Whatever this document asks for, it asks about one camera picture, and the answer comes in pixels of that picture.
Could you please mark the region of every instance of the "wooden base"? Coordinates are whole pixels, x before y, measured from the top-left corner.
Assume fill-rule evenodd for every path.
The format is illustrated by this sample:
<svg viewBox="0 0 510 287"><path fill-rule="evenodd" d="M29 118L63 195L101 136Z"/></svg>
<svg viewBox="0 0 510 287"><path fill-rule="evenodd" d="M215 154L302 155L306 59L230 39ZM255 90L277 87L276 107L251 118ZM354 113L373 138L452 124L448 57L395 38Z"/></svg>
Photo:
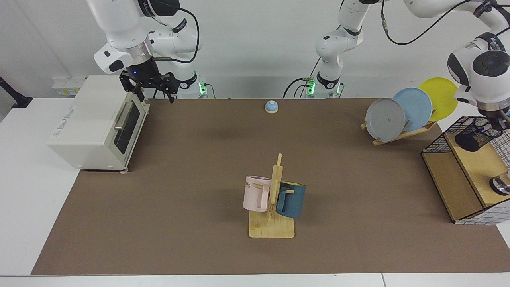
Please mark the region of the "wooden base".
<svg viewBox="0 0 510 287"><path fill-rule="evenodd" d="M374 147L377 147L377 146L380 146L380 145L384 145L384 144L387 144L389 142L393 142L393 141L396 141L396 140L399 140L399 139L403 139L403 138L406 138L406 137L410 137L410 136L414 136L414 135L417 135L417 134L421 134L421 133L424 133L424 132L428 132L437 122L428 122L425 126L423 126L423 128L421 129L418 129L416 131L412 131L412 132L402 132L400 133L400 135L394 139L394 140L390 140L390 141L380 141L379 139L376 139L372 142L372 145ZM362 130L366 130L367 129L367 123L363 123L360 128Z"/></svg>
<svg viewBox="0 0 510 287"><path fill-rule="evenodd" d="M483 209L453 154L423 153L422 157L452 221L461 220Z"/></svg>
<svg viewBox="0 0 510 287"><path fill-rule="evenodd" d="M249 236L251 238L294 238L294 219L269 212L250 211Z"/></svg>

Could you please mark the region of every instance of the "pink mug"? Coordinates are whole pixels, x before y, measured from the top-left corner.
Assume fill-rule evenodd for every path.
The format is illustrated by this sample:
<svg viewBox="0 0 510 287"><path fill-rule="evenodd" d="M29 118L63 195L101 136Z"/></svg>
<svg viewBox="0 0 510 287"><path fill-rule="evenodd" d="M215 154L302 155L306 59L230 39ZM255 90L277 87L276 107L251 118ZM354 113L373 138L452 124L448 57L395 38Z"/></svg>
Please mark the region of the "pink mug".
<svg viewBox="0 0 510 287"><path fill-rule="evenodd" d="M257 212L267 211L269 205L269 187L271 179L260 176L247 176L244 185L245 209Z"/></svg>

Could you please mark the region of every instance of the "white table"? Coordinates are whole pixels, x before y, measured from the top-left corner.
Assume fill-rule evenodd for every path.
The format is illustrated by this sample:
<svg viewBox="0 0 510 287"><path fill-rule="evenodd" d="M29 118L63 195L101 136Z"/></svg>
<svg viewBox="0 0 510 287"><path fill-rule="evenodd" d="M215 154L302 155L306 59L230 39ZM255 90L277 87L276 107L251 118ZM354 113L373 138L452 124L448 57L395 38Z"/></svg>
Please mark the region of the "white table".
<svg viewBox="0 0 510 287"><path fill-rule="evenodd" d="M28 276L51 231L78 170L45 142L72 100L34 99L0 123L0 286L507 286L510 273L487 274L316 274L218 276ZM440 122L447 128L460 105ZM510 223L498 226L510 245Z"/></svg>

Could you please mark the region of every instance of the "toaster oven handle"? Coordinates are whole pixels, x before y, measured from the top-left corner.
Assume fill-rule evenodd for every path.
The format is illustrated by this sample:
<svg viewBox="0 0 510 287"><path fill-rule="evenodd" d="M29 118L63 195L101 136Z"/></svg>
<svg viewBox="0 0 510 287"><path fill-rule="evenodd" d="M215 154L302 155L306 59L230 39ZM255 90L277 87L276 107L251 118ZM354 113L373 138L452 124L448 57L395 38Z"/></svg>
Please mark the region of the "toaster oven handle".
<svg viewBox="0 0 510 287"><path fill-rule="evenodd" d="M133 102L124 104L124 108L122 109L122 112L120 113L119 119L117 120L117 123L115 123L116 130L124 129L124 127L126 126L126 123L128 122L129 114L131 113L133 106L134 106Z"/></svg>

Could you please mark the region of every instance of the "green led light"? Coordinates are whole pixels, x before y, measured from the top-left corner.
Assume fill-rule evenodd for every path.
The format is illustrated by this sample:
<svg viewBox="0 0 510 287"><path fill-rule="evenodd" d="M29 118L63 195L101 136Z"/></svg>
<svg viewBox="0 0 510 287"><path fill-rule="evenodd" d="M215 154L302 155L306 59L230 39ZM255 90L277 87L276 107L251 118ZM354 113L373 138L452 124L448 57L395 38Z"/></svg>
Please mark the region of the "green led light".
<svg viewBox="0 0 510 287"><path fill-rule="evenodd" d="M200 94L206 94L207 93L207 88L202 83L199 82L198 86L200 87Z"/></svg>
<svg viewBox="0 0 510 287"><path fill-rule="evenodd" d="M309 95L313 95L315 93L315 81L314 80L309 80L307 82L308 84L308 90L307 90L307 94Z"/></svg>
<svg viewBox="0 0 510 287"><path fill-rule="evenodd" d="M339 94L341 96L343 91L344 91L344 89L345 89L345 84L344 83L338 84L337 94Z"/></svg>

